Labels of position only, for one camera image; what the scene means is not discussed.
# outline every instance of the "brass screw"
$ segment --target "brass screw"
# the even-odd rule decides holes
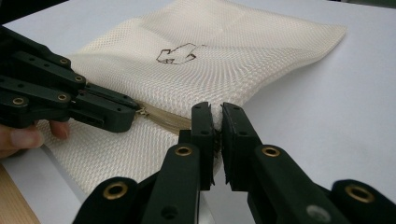
[[[124,196],[127,191],[128,186],[124,182],[114,182],[105,188],[103,196],[108,200],[115,200]]]
[[[15,98],[13,101],[12,101],[12,104],[14,104],[14,105],[21,105],[21,104],[23,104],[24,103],[24,100],[22,99],[22,98]]]
[[[189,147],[178,147],[178,148],[175,150],[175,153],[176,153],[178,156],[190,156],[190,154],[192,153],[192,149],[189,148]]]
[[[346,193],[361,203],[372,203],[375,199],[370,191],[357,185],[346,186]]]
[[[60,95],[58,95],[58,100],[64,101],[64,100],[66,100],[66,99],[67,99],[67,96],[66,96],[65,94],[60,94]]]
[[[69,61],[67,59],[61,59],[59,62],[63,63],[63,64],[69,63]]]
[[[82,81],[82,77],[75,77],[75,81]]]
[[[265,147],[262,149],[262,153],[269,157],[278,157],[280,155],[280,151],[273,147]]]

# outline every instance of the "black ink drawing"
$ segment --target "black ink drawing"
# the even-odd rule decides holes
[[[159,63],[181,64],[194,60],[196,56],[192,53],[198,47],[191,43],[182,45],[173,50],[163,49],[157,61]]]

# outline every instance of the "black mechanical hand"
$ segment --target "black mechanical hand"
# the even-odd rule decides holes
[[[87,83],[71,62],[0,27],[0,123],[26,128],[35,120],[69,118],[126,132],[139,105],[124,94]]]
[[[213,150],[221,141],[226,180],[248,193],[256,223],[396,223],[396,205],[356,180],[332,190],[316,185],[280,147],[263,145],[244,110],[223,104],[216,140],[210,106],[192,107],[191,130],[180,131],[161,170],[137,184],[114,177],[100,184],[81,206],[78,223],[198,223],[198,191],[209,190]]]

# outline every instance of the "zipper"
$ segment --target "zipper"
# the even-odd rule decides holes
[[[191,128],[191,120],[183,118],[179,115],[167,112],[145,102],[134,100],[141,109],[135,113],[135,118],[143,117],[153,121],[154,123],[165,128],[171,133],[178,135],[180,130],[188,130]]]

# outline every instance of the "white mesh fabric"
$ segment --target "white mesh fabric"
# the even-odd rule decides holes
[[[262,86],[324,57],[345,32],[227,1],[177,0],[69,58],[90,82],[185,118],[208,101],[218,128],[223,102],[242,105]],[[73,123],[70,140],[47,145],[90,192],[113,175],[141,180],[156,172],[177,140],[146,120],[133,126],[114,134]]]

